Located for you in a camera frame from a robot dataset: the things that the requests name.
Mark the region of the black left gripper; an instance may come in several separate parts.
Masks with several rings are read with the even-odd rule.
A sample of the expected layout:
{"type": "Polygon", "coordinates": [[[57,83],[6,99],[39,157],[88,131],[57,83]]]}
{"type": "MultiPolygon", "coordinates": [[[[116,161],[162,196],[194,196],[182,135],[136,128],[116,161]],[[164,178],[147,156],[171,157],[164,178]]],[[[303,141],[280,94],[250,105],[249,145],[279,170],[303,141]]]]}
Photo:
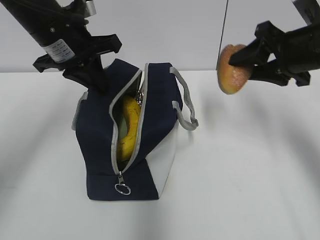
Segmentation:
{"type": "Polygon", "coordinates": [[[64,78],[105,94],[108,82],[100,56],[118,53],[122,43],[116,34],[91,35],[88,23],[84,17],[33,17],[32,38],[45,51],[33,66],[40,73],[64,71],[64,78]]]}

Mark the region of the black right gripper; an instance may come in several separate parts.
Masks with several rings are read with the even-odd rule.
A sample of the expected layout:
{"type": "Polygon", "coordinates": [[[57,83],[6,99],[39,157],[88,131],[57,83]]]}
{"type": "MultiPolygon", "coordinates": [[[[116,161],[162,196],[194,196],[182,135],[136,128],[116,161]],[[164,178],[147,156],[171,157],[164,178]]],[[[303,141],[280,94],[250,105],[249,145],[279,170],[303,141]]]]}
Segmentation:
{"type": "Polygon", "coordinates": [[[308,86],[309,71],[320,68],[320,24],[312,23],[283,32],[270,21],[257,25],[256,37],[249,45],[233,53],[229,64],[253,67],[250,81],[287,86],[294,79],[298,87],[308,86]]]}

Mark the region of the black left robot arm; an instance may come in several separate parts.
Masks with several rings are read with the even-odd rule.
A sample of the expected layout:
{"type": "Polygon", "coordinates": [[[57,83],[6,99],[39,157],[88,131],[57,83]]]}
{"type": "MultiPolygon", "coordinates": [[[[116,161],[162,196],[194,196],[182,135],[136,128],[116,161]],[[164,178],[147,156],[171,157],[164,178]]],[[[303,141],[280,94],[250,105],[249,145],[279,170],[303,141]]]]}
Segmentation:
{"type": "Polygon", "coordinates": [[[108,89],[101,55],[118,53],[116,34],[92,36],[88,18],[95,15],[92,0],[61,6],[56,0],[2,0],[6,10],[46,52],[33,63],[40,72],[57,69],[63,77],[104,94],[108,89]]]}

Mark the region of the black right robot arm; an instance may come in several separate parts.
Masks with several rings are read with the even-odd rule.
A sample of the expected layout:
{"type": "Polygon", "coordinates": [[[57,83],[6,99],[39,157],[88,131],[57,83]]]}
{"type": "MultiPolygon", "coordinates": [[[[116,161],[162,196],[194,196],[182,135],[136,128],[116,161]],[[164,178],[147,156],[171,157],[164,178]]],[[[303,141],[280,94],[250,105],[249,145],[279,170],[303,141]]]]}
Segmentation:
{"type": "Polygon", "coordinates": [[[315,0],[294,0],[293,5],[306,26],[283,32],[270,21],[256,26],[255,40],[234,53],[229,64],[252,67],[250,80],[286,86],[295,79],[308,86],[310,71],[320,68],[320,6],[315,0]]]}

